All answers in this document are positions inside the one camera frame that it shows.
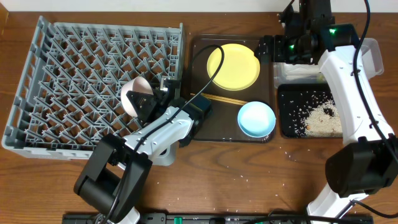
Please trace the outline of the green snack wrapper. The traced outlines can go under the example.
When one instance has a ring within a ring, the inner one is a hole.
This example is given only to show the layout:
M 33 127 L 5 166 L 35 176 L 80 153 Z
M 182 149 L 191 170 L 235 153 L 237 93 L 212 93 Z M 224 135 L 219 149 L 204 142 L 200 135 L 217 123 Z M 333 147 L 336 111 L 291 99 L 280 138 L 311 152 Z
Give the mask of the green snack wrapper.
M 326 83 L 327 82 L 326 78 L 322 74 L 317 75 L 316 81 L 317 81 L 317 83 Z

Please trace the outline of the white round bowl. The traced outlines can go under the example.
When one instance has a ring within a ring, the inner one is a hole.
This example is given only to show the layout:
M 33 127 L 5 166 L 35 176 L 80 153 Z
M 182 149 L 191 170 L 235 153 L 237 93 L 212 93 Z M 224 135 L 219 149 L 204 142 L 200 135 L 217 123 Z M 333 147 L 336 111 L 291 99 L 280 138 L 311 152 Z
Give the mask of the white round bowl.
M 154 95 L 149 82 L 143 77 L 134 78 L 128 81 L 121 88 L 121 103 L 124 111 L 136 118 L 140 110 L 140 101 Z

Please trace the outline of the light blue bowl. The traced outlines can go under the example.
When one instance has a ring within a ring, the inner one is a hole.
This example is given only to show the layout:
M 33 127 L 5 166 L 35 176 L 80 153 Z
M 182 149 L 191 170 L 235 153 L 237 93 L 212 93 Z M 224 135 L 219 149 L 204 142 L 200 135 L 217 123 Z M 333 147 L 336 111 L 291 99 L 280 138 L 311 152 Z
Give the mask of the light blue bowl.
M 252 101 L 239 109 L 237 122 L 245 135 L 252 138 L 264 138 L 273 132 L 276 116 L 268 104 Z

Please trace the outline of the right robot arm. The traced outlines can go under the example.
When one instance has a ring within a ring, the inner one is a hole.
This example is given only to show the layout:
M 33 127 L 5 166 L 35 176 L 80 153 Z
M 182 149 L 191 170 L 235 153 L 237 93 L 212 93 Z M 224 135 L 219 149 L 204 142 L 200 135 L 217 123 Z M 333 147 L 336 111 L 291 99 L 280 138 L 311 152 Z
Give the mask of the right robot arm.
M 302 223 L 344 223 L 345 214 L 397 177 L 397 137 L 378 107 L 364 69 L 365 36 L 337 24 L 329 1 L 300 1 L 278 15 L 282 35 L 259 40 L 261 62 L 317 65 L 340 117 L 343 148 L 325 164 L 326 186 L 307 205 Z

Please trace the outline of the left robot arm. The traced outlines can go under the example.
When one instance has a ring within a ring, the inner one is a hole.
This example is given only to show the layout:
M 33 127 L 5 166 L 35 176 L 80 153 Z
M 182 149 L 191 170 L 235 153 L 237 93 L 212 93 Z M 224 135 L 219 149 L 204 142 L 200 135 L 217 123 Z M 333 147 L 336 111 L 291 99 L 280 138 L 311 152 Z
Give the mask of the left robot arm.
M 137 223 L 135 209 L 152 165 L 168 166 L 175 160 L 170 147 L 190 144 L 211 113 L 211 101 L 201 93 L 190 100 L 175 98 L 176 80 L 167 91 L 155 91 L 142 77 L 121 89 L 125 112 L 148 125 L 130 135 L 107 134 L 96 145 L 75 185 L 74 192 L 99 211 L 97 223 Z

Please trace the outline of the white paper napkin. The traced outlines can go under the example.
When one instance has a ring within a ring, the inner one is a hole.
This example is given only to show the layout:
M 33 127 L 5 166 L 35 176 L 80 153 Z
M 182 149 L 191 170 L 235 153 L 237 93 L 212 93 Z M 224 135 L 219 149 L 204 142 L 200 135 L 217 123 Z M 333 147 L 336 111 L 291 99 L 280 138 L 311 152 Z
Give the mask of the white paper napkin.
M 316 79 L 317 75 L 322 74 L 317 65 L 301 65 L 301 64 L 278 64 L 280 76 L 285 80 L 298 79 Z

